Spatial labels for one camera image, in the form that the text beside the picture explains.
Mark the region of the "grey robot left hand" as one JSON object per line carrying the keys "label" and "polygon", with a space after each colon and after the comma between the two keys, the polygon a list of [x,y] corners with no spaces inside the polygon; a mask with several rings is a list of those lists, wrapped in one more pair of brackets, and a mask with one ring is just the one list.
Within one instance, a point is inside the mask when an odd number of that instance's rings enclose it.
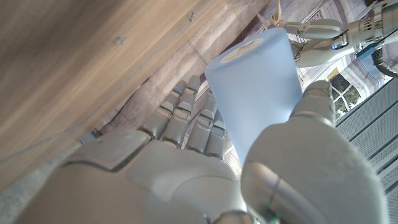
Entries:
{"label": "grey robot left hand", "polygon": [[314,67],[358,53],[385,36],[381,16],[342,24],[336,19],[318,19],[307,22],[280,21],[279,27],[306,42],[291,41],[295,64],[298,68]]}

